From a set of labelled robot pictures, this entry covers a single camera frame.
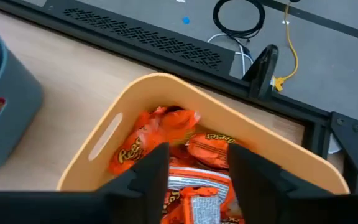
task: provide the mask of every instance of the light wood tabletop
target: light wood tabletop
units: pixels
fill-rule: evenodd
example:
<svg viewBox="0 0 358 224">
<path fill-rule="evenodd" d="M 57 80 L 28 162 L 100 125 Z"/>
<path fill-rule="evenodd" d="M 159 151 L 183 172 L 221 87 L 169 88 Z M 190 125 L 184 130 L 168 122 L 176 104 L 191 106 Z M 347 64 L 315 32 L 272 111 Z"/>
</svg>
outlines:
<svg viewBox="0 0 358 224">
<path fill-rule="evenodd" d="M 155 70 L 1 12 L 0 36 L 45 94 L 33 123 L 0 168 L 0 190 L 55 190 L 62 172 L 115 97 L 131 81 Z M 302 125 L 204 91 L 301 143 Z M 339 169 L 340 161 L 334 158 Z"/>
</svg>

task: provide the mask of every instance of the gray plastic bin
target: gray plastic bin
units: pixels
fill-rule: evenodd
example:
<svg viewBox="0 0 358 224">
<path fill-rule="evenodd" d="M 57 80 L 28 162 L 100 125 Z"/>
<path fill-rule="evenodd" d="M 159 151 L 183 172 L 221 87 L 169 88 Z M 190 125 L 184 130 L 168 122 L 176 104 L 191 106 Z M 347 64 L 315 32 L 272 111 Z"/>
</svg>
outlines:
<svg viewBox="0 0 358 224">
<path fill-rule="evenodd" d="M 42 104 L 40 83 L 0 38 L 0 166 L 3 165 Z"/>
</svg>

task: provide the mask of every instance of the white cable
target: white cable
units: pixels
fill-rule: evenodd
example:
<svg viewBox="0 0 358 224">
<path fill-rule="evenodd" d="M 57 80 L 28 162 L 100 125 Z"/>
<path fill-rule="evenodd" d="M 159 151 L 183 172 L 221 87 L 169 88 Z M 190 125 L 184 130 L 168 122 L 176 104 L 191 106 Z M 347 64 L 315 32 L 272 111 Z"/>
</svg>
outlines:
<svg viewBox="0 0 358 224">
<path fill-rule="evenodd" d="M 213 35 L 212 37 L 210 37 L 206 42 L 209 43 L 211 42 L 212 39 L 214 39 L 215 37 L 219 37 L 219 36 L 223 36 L 223 35 L 227 35 L 227 34 L 224 34 L 224 33 L 220 33 L 220 34 L 215 34 Z M 244 76 L 246 74 L 246 61 L 244 60 L 244 57 L 248 58 L 249 62 L 251 64 L 254 63 L 254 61 L 251 59 L 251 57 L 249 55 L 246 55 L 244 54 L 244 50 L 242 48 L 242 46 L 239 44 L 239 47 L 240 47 L 240 51 L 241 52 L 235 52 L 235 54 L 239 54 L 241 55 L 241 61 L 242 61 L 242 76 Z"/>
</svg>

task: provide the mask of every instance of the black metal frame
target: black metal frame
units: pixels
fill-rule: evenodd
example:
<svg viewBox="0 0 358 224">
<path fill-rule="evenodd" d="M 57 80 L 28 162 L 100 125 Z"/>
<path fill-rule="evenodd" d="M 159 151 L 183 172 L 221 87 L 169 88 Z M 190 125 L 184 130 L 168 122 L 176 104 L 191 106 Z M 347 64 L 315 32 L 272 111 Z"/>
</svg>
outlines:
<svg viewBox="0 0 358 224">
<path fill-rule="evenodd" d="M 259 62 L 253 65 L 253 68 L 250 68 L 250 71 L 252 70 L 254 74 L 252 80 L 238 80 L 228 75 L 229 68 L 227 68 L 227 64 L 231 64 L 234 55 L 234 52 L 230 50 L 222 49 L 113 12 L 104 11 L 78 1 L 48 0 L 44 7 L 37 7 L 20 0 L 0 0 L 0 10 L 153 66 L 156 69 L 178 75 L 195 84 L 212 88 L 237 100 L 250 103 L 263 110 L 299 122 L 305 125 L 302 146 L 324 159 L 327 159 L 328 156 L 330 135 L 334 133 L 341 147 L 347 152 L 344 162 L 344 177 L 351 192 L 358 193 L 358 144 L 356 144 L 358 143 L 358 120 L 338 113 L 321 110 L 274 91 L 267 91 L 263 81 L 271 77 L 267 73 L 272 72 L 271 68 L 274 69 L 277 61 L 277 56 L 272 57 L 272 54 L 278 54 L 278 51 L 270 50 L 262 52 L 261 56 L 267 54 L 265 56 L 268 59 L 264 61 L 267 65 L 262 65 L 259 60 Z M 73 11 L 74 16 L 67 16 L 71 11 Z M 108 18 L 107 25 L 104 25 L 105 21 L 94 21 L 98 18 Z M 114 29 L 121 29 L 121 31 L 117 33 Z M 192 57 L 181 55 L 181 50 L 186 51 L 186 47 L 179 49 L 177 51 L 179 53 L 177 53 L 156 45 L 153 40 L 151 40 L 152 43 L 149 45 L 142 45 L 139 42 L 140 37 L 132 38 L 126 36 L 125 33 L 132 29 L 140 29 L 141 32 L 144 30 L 157 30 L 156 32 L 153 31 L 154 33 L 152 34 L 155 34 L 153 38 L 159 39 L 161 38 L 160 34 L 164 35 L 163 39 L 158 40 L 157 43 L 166 41 L 163 44 L 167 44 L 170 40 L 176 41 L 174 45 L 180 46 L 183 43 L 189 43 L 194 47 L 191 50 L 209 51 L 212 52 L 212 56 L 219 55 L 220 58 L 219 60 L 211 59 L 215 60 L 211 62 L 208 55 L 205 57 L 204 55 L 195 55 L 204 60 L 202 62 L 195 62 Z M 268 66 L 269 68 L 257 68 L 259 65 L 262 67 Z M 355 136 L 357 136 L 356 141 L 344 141 L 344 139 L 353 139 Z"/>
</svg>

